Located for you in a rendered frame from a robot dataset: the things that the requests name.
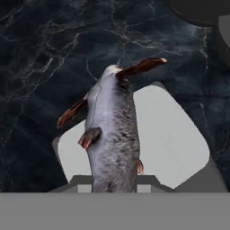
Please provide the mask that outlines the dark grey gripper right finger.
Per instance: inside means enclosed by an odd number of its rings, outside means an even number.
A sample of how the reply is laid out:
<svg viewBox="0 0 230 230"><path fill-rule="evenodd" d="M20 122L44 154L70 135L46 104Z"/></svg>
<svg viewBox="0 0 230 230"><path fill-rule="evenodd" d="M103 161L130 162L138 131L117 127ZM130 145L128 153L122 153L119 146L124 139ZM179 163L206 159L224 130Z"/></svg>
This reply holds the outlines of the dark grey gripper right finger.
<svg viewBox="0 0 230 230"><path fill-rule="evenodd" d="M138 175L137 193L174 192L174 189L161 184L154 175Z"/></svg>

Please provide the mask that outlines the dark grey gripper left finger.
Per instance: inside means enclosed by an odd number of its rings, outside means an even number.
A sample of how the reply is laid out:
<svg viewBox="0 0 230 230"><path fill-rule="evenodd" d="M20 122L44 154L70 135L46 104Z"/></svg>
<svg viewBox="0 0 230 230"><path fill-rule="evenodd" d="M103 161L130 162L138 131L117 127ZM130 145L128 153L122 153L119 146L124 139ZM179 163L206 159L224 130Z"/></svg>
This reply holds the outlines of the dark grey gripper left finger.
<svg viewBox="0 0 230 230"><path fill-rule="evenodd" d="M75 175L69 183L55 188L52 193L90 193L92 191L93 177L91 175Z"/></svg>

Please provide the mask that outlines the grey fish with red fins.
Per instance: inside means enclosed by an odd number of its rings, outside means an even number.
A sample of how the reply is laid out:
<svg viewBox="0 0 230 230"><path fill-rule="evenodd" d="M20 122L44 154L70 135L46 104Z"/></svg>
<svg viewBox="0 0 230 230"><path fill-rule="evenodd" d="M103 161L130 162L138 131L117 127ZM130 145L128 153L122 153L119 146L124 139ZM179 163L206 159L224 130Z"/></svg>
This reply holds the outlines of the grey fish with red fins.
<svg viewBox="0 0 230 230"><path fill-rule="evenodd" d="M128 80L167 62L147 57L139 63L107 66L97 83L57 120L63 128L83 107L87 107L84 133L78 144L86 151L93 177L93 193L133 192L137 176L144 171L134 92Z"/></svg>

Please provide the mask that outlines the dark round plate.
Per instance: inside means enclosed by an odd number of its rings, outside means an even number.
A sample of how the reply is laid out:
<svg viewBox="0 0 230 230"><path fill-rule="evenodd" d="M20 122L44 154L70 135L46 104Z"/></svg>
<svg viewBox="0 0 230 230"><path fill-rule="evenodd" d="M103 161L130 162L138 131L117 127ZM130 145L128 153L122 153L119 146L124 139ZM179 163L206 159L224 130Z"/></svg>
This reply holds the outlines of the dark round plate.
<svg viewBox="0 0 230 230"><path fill-rule="evenodd" d="M227 42L221 24L227 19L230 30L230 0L164 0L184 21L210 28L211 48L230 66L230 41Z"/></svg>

